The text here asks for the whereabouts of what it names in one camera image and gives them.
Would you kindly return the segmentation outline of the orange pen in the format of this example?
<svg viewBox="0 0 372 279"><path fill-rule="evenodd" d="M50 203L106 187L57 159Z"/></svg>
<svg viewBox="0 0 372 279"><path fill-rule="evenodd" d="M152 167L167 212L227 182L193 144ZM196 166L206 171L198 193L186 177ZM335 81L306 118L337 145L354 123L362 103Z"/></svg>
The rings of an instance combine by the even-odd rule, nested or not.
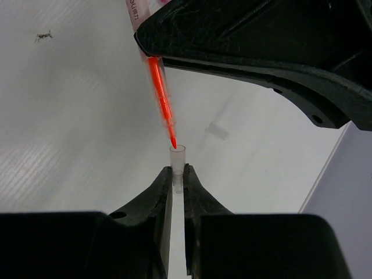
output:
<svg viewBox="0 0 372 279"><path fill-rule="evenodd" d="M148 2L126 0L125 3L133 31L136 33L139 26L151 15ZM166 78L164 76L163 61L161 58L146 55L142 49L139 49L138 51L141 55L141 60L146 70L148 83L158 107L163 127L167 132L167 137L170 140L171 147L176 149L176 121L173 115L170 93L167 88Z"/></svg>

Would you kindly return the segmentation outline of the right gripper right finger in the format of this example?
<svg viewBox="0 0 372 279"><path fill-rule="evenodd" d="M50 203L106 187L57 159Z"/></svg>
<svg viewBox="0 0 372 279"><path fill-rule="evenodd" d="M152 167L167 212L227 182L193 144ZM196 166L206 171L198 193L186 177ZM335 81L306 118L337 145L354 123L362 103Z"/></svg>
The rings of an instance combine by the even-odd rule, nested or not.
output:
<svg viewBox="0 0 372 279"><path fill-rule="evenodd" d="M185 261L192 278L350 278L331 226L313 214L235 214L183 174Z"/></svg>

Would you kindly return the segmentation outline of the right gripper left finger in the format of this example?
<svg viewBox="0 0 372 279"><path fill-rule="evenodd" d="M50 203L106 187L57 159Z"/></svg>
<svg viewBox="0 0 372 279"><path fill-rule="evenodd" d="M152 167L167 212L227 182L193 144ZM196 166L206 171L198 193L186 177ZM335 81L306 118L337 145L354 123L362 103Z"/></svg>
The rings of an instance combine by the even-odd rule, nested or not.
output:
<svg viewBox="0 0 372 279"><path fill-rule="evenodd" d="M1 214L2 278L166 278L172 171L111 214Z"/></svg>

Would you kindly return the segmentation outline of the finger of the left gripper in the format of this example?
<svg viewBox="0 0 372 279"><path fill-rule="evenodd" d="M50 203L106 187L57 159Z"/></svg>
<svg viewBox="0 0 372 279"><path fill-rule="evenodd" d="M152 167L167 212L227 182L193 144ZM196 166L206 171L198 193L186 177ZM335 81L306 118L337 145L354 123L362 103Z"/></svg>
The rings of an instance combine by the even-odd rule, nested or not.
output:
<svg viewBox="0 0 372 279"><path fill-rule="evenodd" d="M171 1L134 38L167 67L271 89L315 126L371 130L370 1Z"/></svg>

